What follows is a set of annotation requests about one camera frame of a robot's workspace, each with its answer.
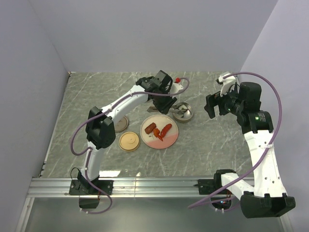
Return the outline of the metal tongs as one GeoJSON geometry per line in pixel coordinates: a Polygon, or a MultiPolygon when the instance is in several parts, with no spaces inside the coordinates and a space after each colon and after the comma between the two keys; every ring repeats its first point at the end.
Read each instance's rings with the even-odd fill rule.
{"type": "MultiPolygon", "coordinates": [[[[162,112],[159,111],[155,106],[150,106],[150,107],[147,109],[147,112],[148,112],[148,113],[154,113],[154,112],[160,112],[160,113],[162,113],[162,112]]],[[[173,105],[173,106],[171,106],[171,107],[169,108],[168,111],[166,111],[166,112],[163,113],[163,114],[167,115],[168,113],[174,113],[174,114],[182,115],[182,116],[183,116],[186,112],[190,112],[190,110],[187,109],[187,108],[182,108],[182,109],[180,109],[180,108],[177,107],[176,105],[173,105]]]]}

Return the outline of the red sausage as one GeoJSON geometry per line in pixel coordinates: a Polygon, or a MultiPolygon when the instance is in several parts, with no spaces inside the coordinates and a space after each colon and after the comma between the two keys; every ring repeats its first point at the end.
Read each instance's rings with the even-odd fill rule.
{"type": "Polygon", "coordinates": [[[160,133],[160,136],[162,138],[164,138],[167,134],[167,132],[172,128],[172,124],[167,124],[162,130],[161,130],[161,133],[160,133]]]}

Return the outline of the orange carrot piece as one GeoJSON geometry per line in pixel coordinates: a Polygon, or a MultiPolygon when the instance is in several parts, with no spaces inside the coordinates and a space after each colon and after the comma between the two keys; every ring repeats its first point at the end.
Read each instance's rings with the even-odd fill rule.
{"type": "Polygon", "coordinates": [[[160,130],[159,130],[158,128],[155,128],[155,129],[153,130],[153,134],[154,134],[154,136],[155,136],[156,138],[158,138],[159,140],[163,141],[163,138],[162,138],[161,135],[160,135],[160,130]]]}

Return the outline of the brown meat slice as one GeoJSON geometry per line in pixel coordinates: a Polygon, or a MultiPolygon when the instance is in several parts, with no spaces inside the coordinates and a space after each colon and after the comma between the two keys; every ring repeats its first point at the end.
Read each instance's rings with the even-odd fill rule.
{"type": "Polygon", "coordinates": [[[150,134],[155,128],[156,128],[156,124],[155,123],[151,123],[144,130],[145,130],[146,134],[150,134]]]}

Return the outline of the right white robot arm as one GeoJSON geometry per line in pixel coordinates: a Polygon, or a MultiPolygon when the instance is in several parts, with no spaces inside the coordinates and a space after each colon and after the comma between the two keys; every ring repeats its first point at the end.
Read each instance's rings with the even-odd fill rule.
{"type": "Polygon", "coordinates": [[[254,167],[254,185],[238,181],[235,171],[225,169],[214,174],[213,188],[218,193],[229,190],[234,194],[246,218],[281,217],[296,206],[281,181],[271,141],[275,134],[272,118],[269,112],[260,109],[261,92],[257,83],[231,85],[224,95],[217,92],[206,96],[204,107],[210,118],[215,117],[214,108],[218,107],[221,116],[231,113],[241,126],[254,167]]]}

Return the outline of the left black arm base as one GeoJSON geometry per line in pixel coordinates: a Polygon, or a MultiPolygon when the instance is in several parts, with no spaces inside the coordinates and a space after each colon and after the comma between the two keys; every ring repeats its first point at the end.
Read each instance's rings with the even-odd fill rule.
{"type": "Polygon", "coordinates": [[[69,195],[79,197],[79,207],[86,210],[97,209],[102,197],[109,197],[113,190],[112,180],[93,180],[92,185],[86,179],[73,179],[69,195]]]}

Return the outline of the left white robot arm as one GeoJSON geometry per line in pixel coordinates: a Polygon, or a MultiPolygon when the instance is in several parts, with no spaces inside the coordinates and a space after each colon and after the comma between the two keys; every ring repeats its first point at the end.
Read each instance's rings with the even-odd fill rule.
{"type": "Polygon", "coordinates": [[[80,188],[86,194],[93,194],[98,188],[100,163],[108,147],[116,138],[114,126],[127,113],[142,103],[152,100],[162,114],[167,114],[176,102],[175,96],[186,88],[175,83],[164,71],[156,76],[143,77],[122,97],[102,108],[93,107],[86,125],[87,155],[81,170],[83,180],[80,188]]]}

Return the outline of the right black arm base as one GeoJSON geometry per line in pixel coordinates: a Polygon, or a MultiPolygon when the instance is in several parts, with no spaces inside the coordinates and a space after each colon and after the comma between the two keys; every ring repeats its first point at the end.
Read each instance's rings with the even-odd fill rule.
{"type": "MultiPolygon", "coordinates": [[[[209,195],[220,187],[215,186],[213,179],[198,179],[196,187],[198,187],[199,195],[209,195]]],[[[231,198],[231,192],[227,189],[221,191],[219,194],[223,197],[212,197],[210,198],[211,206],[218,210],[228,210],[232,206],[232,200],[224,200],[225,198],[231,198]]]]}

